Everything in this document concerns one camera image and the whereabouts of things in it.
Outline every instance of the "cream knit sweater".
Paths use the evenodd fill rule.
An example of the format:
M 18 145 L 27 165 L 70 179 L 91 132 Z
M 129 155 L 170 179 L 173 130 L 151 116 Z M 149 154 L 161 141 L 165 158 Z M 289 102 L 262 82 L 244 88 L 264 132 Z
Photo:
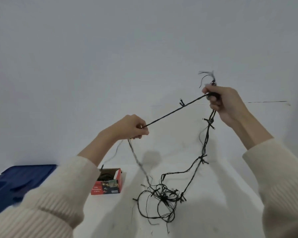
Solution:
M 274 139 L 243 158 L 258 180 L 266 237 L 298 237 L 298 158 Z M 82 157 L 57 168 L 19 207 L 0 213 L 0 238 L 72 237 L 98 176 L 97 167 Z

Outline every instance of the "cardboard box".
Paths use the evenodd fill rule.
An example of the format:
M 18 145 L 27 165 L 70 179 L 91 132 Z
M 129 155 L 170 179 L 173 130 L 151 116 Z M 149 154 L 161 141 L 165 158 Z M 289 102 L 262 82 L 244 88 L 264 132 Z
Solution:
M 94 187 L 91 190 L 91 195 L 120 193 L 123 185 L 121 173 L 122 171 L 120 168 L 103 169 L 100 173 L 100 176 L 103 174 L 110 174 L 114 176 L 114 179 L 109 181 L 96 181 Z

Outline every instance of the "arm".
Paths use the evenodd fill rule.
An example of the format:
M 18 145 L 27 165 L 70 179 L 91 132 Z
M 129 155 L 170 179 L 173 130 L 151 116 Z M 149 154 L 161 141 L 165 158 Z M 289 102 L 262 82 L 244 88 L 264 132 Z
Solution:
M 298 237 L 298 158 L 250 114 L 234 89 L 207 85 L 203 92 L 221 95 L 221 100 L 209 98 L 210 107 L 248 150 L 243 159 L 259 184 L 266 237 Z
M 100 172 L 97 166 L 117 140 L 141 138 L 148 129 L 136 115 L 101 131 L 78 156 L 58 167 L 38 188 L 29 191 L 19 207 L 0 213 L 0 238 L 72 237 L 83 221 L 83 206 Z

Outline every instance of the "human hand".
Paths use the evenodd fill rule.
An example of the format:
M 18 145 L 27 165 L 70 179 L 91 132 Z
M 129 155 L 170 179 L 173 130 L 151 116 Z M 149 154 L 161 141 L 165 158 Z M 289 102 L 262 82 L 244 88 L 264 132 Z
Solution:
M 126 115 L 104 131 L 108 132 L 115 140 L 141 139 L 143 135 L 149 134 L 147 127 L 142 128 L 145 125 L 146 122 L 137 115 Z
M 204 94 L 216 92 L 221 95 L 220 100 L 216 100 L 214 96 L 209 96 L 207 99 L 210 101 L 211 109 L 216 110 L 221 120 L 231 128 L 242 119 L 251 116 L 238 92 L 233 88 L 207 84 L 202 92 Z

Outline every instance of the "person's left hand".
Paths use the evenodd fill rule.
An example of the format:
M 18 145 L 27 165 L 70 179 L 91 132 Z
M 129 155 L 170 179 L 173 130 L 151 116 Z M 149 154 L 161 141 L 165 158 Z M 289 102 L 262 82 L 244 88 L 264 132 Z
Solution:
M 114 136 L 116 140 L 121 139 L 141 139 L 143 135 L 148 135 L 149 130 L 147 127 L 142 128 L 146 125 L 146 122 L 139 118 L 137 115 L 126 115 L 106 130 Z

